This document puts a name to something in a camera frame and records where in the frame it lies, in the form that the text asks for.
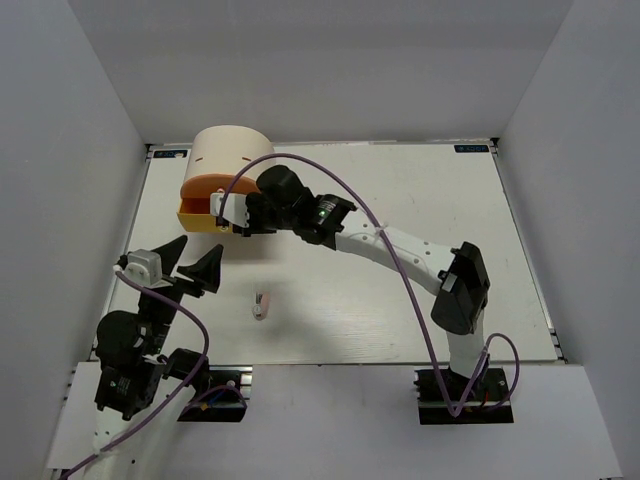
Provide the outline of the yellow container drawer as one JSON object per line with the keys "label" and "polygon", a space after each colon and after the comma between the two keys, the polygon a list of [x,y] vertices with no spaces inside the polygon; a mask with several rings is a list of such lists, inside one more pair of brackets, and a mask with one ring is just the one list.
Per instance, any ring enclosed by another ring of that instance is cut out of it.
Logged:
{"label": "yellow container drawer", "polygon": [[183,198],[177,211],[177,218],[186,232],[190,233],[231,233],[228,225],[218,225],[210,211],[209,198]]}

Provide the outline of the orange container drawer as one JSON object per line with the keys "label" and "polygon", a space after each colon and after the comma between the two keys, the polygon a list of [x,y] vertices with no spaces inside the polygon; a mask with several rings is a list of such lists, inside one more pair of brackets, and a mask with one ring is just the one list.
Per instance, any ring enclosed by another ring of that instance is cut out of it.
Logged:
{"label": "orange container drawer", "polygon": [[180,190],[182,199],[203,199],[209,198],[212,193],[219,190],[247,195],[257,192],[256,181],[246,176],[238,179],[234,184],[233,175],[229,174],[204,174],[191,177],[183,182]]}

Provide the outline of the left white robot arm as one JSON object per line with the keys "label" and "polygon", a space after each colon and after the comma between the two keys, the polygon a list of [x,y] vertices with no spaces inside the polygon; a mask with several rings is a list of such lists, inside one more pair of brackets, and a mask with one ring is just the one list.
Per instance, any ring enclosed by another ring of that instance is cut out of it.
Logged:
{"label": "left white robot arm", "polygon": [[[98,324],[93,452],[64,470],[62,478],[159,478],[187,401],[209,392],[210,338],[181,300],[217,292],[224,248],[216,245],[194,264],[182,266],[187,242],[180,236],[152,250],[129,251],[114,264],[116,278],[138,292],[138,309],[110,311]],[[178,313],[193,322],[203,345],[199,351],[177,348],[166,355],[163,347]]]}

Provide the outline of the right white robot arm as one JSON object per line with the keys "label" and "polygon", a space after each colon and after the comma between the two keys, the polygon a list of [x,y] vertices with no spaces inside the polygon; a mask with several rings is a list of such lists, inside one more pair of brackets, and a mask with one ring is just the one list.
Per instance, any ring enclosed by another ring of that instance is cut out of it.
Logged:
{"label": "right white robot arm", "polygon": [[453,390],[472,399],[486,389],[483,318],[490,280],[476,245],[442,246],[375,225],[363,208],[334,194],[313,194],[282,165],[263,172],[257,188],[245,199],[250,232],[288,230],[309,244],[403,273],[435,298],[430,317],[447,336]]}

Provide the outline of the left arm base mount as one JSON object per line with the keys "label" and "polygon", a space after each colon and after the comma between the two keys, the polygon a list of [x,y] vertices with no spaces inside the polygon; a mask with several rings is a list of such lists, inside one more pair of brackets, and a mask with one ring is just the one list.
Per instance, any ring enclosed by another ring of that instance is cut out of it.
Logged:
{"label": "left arm base mount", "polygon": [[211,366],[178,421],[240,423],[248,410],[252,376],[252,366]]}

